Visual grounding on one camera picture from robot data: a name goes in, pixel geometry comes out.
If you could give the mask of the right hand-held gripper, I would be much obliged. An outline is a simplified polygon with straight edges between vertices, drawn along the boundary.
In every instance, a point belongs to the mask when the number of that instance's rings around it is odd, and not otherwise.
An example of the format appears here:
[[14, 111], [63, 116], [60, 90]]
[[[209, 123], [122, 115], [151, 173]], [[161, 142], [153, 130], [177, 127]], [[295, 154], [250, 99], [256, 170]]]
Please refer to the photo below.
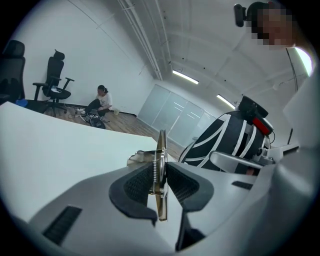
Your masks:
[[278, 163], [283, 157], [291, 153], [295, 153], [298, 149], [299, 145], [297, 143], [287, 144], [270, 149], [259, 148], [256, 155], [252, 159], [257, 163], [218, 151], [212, 151], [209, 154], [209, 160], [213, 165], [217, 166], [226, 173], [235, 173], [238, 165], [260, 170], [265, 165], [273, 165]]

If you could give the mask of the black headrest office chair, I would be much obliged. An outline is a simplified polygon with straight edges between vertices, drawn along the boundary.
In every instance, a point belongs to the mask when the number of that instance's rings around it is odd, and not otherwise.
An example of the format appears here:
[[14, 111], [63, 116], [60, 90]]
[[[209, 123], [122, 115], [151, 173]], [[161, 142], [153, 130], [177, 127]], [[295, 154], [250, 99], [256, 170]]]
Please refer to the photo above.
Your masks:
[[71, 93], [66, 88], [70, 82], [75, 81], [74, 79], [66, 77], [63, 88], [59, 87], [59, 83], [62, 80], [61, 73], [65, 64], [64, 59], [65, 54], [55, 49], [53, 56], [48, 59], [46, 81], [33, 83], [36, 86], [35, 101], [38, 100], [40, 90], [42, 90], [45, 97], [50, 98], [53, 102], [66, 100], [71, 96]]

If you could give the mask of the black white striped backpack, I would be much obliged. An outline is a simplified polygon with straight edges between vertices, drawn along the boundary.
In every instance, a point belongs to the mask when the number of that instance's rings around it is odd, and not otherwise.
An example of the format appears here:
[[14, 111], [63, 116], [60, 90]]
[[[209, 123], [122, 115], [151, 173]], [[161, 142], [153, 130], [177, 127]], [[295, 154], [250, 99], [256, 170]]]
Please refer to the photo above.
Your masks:
[[196, 141], [190, 143], [178, 161], [221, 172], [210, 161], [212, 151], [252, 160], [260, 148], [270, 148], [268, 136], [255, 124], [245, 120], [239, 111], [231, 111], [216, 119]]

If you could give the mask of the long ceiling light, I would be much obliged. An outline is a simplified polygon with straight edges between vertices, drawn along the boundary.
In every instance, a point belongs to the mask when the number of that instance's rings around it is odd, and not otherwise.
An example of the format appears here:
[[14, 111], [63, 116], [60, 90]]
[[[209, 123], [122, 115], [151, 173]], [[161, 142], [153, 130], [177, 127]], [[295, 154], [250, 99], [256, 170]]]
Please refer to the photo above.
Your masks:
[[181, 77], [181, 78], [183, 78], [183, 79], [188, 80], [189, 82], [191, 82], [191, 83], [193, 83], [193, 84], [196, 84], [196, 85], [199, 84], [199, 81], [198, 81], [198, 80], [195, 80], [195, 79], [193, 79], [193, 78], [191, 78], [191, 77], [189, 77], [189, 76], [187, 76], [187, 75], [185, 75], [185, 74], [183, 74], [183, 73], [181, 73], [181, 72], [178, 72], [178, 71], [176, 71], [176, 70], [173, 70], [172, 73], [173, 73], [174, 75], [176, 75], [176, 76], [179, 76], [179, 77]]
[[223, 96], [221, 96], [220, 94], [218, 94], [216, 96], [219, 100], [221, 100], [222, 102], [224, 102], [225, 104], [227, 104], [230, 108], [232, 108], [233, 110], [236, 109], [236, 107], [231, 103], [229, 102], [227, 99], [225, 99]]

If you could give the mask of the black mesh office chair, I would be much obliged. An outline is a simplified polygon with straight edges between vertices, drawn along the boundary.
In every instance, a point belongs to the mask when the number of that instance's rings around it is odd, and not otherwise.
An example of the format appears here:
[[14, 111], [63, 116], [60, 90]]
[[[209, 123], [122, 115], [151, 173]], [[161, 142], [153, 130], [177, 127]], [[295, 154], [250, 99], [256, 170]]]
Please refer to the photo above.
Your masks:
[[0, 105], [15, 103], [25, 98], [23, 73], [26, 59], [25, 45], [18, 40], [9, 41], [0, 54]]

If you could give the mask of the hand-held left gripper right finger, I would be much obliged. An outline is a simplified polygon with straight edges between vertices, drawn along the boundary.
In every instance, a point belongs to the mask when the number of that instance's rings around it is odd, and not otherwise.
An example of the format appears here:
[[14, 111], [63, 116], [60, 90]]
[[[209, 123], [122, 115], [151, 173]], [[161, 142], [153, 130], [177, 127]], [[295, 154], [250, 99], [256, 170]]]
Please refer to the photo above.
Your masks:
[[180, 217], [176, 252], [249, 252], [256, 177], [178, 162], [169, 162], [166, 173], [174, 197], [168, 201], [168, 224]]

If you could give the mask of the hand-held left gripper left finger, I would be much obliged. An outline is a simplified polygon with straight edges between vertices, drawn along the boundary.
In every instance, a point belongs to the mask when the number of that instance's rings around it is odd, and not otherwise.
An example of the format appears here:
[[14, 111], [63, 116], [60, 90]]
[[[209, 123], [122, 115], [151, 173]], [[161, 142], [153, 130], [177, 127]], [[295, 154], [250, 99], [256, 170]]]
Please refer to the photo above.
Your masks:
[[41, 208], [30, 225], [64, 254], [169, 256], [148, 208], [152, 165], [136, 164], [84, 179]]

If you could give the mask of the dark equipment on floor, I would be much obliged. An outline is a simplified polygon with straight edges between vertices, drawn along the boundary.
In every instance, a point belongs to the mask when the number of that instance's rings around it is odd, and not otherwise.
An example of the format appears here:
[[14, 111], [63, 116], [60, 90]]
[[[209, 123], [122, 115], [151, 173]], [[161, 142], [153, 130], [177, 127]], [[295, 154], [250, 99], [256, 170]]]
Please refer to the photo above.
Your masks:
[[109, 121], [105, 120], [103, 117], [99, 116], [98, 114], [94, 113], [87, 113], [82, 114], [83, 109], [82, 108], [76, 108], [75, 109], [75, 116], [80, 117], [85, 123], [89, 124], [91, 127], [99, 128], [106, 130], [106, 124], [109, 123]]

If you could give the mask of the frosted glass partition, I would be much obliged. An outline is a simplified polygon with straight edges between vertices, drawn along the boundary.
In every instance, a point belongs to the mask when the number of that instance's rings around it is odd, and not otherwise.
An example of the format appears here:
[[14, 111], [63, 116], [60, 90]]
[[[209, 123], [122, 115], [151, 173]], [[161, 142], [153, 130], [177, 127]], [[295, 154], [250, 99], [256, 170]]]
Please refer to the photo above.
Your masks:
[[154, 85], [144, 102], [138, 119], [181, 147], [187, 147], [216, 120], [216, 117], [185, 98]]

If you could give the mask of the white ceiling pipes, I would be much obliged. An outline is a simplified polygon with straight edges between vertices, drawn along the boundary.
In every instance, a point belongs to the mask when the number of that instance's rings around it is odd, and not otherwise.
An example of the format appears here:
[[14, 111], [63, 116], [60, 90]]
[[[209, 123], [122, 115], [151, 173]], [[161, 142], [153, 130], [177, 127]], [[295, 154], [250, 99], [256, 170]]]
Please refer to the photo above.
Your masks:
[[152, 68], [155, 72], [156, 77], [159, 80], [163, 80], [163, 76], [158, 65], [158, 61], [156, 60], [156, 56], [152, 49], [151, 43], [148, 39], [144, 26], [139, 18], [138, 13], [136, 12], [135, 5], [131, 0], [117, 0], [119, 5], [121, 6], [121, 10], [125, 13], [132, 29], [141, 44]]

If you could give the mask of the silver metal binder clip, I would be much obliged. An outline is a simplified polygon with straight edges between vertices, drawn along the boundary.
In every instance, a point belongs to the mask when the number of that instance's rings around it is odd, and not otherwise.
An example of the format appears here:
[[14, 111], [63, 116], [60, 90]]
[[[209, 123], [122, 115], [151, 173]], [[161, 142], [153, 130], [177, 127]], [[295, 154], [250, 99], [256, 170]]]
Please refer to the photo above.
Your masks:
[[127, 160], [127, 165], [152, 163], [152, 186], [150, 195], [156, 199], [158, 218], [161, 222], [168, 219], [168, 192], [166, 164], [168, 162], [166, 131], [161, 129], [155, 150], [138, 150]]

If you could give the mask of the black device with red label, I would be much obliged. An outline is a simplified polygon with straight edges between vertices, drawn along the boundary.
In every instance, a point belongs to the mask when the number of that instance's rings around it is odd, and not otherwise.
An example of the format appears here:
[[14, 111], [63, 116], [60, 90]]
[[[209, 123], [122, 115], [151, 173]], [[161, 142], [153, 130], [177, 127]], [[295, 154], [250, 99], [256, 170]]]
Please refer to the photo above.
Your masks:
[[269, 136], [273, 132], [272, 125], [266, 120], [268, 112], [247, 96], [243, 96], [238, 110], [241, 112], [243, 118], [256, 128], [265, 136]]

